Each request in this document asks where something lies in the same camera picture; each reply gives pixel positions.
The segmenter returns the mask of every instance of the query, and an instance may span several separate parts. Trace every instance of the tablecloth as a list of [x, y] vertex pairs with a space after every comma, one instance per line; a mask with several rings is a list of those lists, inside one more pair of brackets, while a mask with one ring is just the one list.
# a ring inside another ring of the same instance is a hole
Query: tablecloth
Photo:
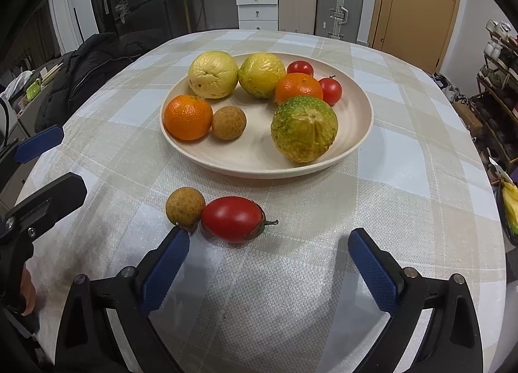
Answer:
[[[159, 110], [193, 59], [208, 50], [326, 62], [367, 92], [372, 132], [341, 163], [303, 177], [247, 180], [204, 169], [165, 141]], [[387, 321], [347, 252], [356, 227], [401, 266], [429, 277], [466, 277], [489, 368], [506, 287], [498, 213], [469, 133], [420, 69], [315, 36], [195, 33], [124, 69], [64, 130], [63, 143], [39, 159], [20, 196], [68, 171], [80, 174], [88, 190], [81, 209], [35, 242], [28, 262], [40, 296], [38, 339], [49, 355], [74, 276], [98, 279], [136, 265], [172, 227], [164, 214], [168, 195], [190, 186], [207, 201], [248, 197], [280, 222], [246, 246], [192, 236], [162, 307], [150, 315], [186, 373], [353, 371]], [[410, 365], [429, 315], [424, 312], [398, 371]], [[110, 316], [129, 366], [138, 371]]]

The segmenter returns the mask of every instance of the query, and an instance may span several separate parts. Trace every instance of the red oval fruit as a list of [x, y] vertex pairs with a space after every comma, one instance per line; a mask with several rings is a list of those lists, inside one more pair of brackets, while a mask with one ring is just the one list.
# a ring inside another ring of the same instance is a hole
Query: red oval fruit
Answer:
[[286, 73], [305, 73], [313, 76], [313, 67], [308, 62], [296, 61], [289, 64]]
[[257, 203], [239, 196], [215, 199], [201, 212], [201, 228], [229, 243], [245, 243], [278, 223], [266, 221]]
[[340, 82], [334, 79], [334, 76], [330, 76], [320, 79], [319, 84], [324, 93], [323, 100], [330, 106], [334, 106], [342, 97], [342, 86]]

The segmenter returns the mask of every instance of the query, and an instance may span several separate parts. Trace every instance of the round plate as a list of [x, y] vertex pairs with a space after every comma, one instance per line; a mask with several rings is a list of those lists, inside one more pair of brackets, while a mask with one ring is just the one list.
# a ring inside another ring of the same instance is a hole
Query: round plate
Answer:
[[[160, 128], [167, 141], [187, 158], [210, 170], [226, 175], [249, 179], [281, 179], [306, 175], [323, 170], [345, 158], [365, 140], [373, 121], [372, 105], [365, 92], [354, 80], [329, 64], [303, 56], [274, 53], [284, 66], [303, 60], [314, 68], [314, 77], [335, 75], [343, 88], [341, 100], [333, 106], [338, 118], [338, 134], [329, 150], [317, 160], [296, 164], [285, 158], [275, 147], [270, 135], [270, 125], [277, 104], [274, 99], [260, 100], [247, 94], [238, 84], [234, 92], [219, 100], [207, 100], [214, 113], [221, 107], [237, 106], [247, 115], [247, 127], [235, 141], [225, 142], [211, 132], [198, 141], [180, 141], [171, 136], [162, 122], [164, 110], [178, 95], [193, 94], [187, 77], [176, 84], [165, 98], [160, 109]], [[234, 56], [238, 66], [250, 54]]]

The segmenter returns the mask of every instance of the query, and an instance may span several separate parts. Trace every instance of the metal bolt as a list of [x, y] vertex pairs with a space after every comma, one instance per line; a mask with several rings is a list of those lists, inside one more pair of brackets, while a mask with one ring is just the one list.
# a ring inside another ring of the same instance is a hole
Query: metal bolt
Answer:
[[405, 269], [403, 269], [403, 272], [409, 278], [416, 278], [419, 275], [419, 272], [417, 272], [417, 270], [411, 266], [408, 266]]
[[11, 230], [12, 226], [15, 224], [15, 217], [10, 216], [9, 219], [5, 222], [5, 228], [7, 230]]
[[121, 271], [121, 275], [125, 278], [132, 277], [134, 273], [135, 273], [135, 268], [133, 266], [126, 266]]
[[86, 279], [86, 276], [85, 276], [85, 275], [83, 275], [83, 274], [79, 274], [79, 275], [77, 275], [77, 276], [73, 279], [73, 281], [74, 281], [74, 283], [76, 283], [76, 284], [78, 284], [78, 285], [79, 285], [79, 284], [84, 283], [85, 279]]
[[465, 279], [461, 274], [453, 274], [453, 281], [455, 281], [457, 284], [464, 284]]

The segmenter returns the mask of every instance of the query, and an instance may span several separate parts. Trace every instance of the tangerine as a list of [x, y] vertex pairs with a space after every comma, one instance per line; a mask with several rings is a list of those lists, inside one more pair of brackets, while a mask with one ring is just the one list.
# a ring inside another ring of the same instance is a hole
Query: tangerine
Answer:
[[195, 141], [206, 135], [212, 124], [212, 107], [192, 95], [178, 95], [167, 105], [164, 127], [177, 139]]
[[283, 77], [275, 88], [275, 100], [282, 104], [286, 100], [298, 95], [324, 99], [322, 87], [312, 76], [305, 73], [289, 73]]

